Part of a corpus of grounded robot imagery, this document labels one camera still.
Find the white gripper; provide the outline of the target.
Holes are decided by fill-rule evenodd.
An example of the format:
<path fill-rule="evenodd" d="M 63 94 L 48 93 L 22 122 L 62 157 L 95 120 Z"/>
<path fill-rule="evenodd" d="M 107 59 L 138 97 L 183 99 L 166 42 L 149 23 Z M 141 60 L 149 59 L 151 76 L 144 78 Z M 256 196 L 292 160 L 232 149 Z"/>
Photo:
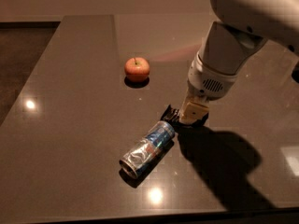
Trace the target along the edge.
<path fill-rule="evenodd" d="M 208 67 L 197 52 L 188 71 L 189 89 L 179 110 L 179 122 L 191 125 L 202 120 L 209 112 L 208 100 L 225 96 L 236 78 L 237 75 L 226 75 Z"/>

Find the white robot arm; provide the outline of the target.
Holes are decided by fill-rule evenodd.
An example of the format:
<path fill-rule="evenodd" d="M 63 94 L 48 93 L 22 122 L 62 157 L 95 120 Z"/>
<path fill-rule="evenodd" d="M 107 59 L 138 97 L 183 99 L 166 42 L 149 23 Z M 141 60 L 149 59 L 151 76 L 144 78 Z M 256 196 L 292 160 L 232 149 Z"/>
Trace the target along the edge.
<path fill-rule="evenodd" d="M 188 72 L 178 121 L 207 118 L 209 102 L 231 89 L 245 62 L 272 40 L 299 55 L 299 0 L 210 0 L 217 16 Z"/>

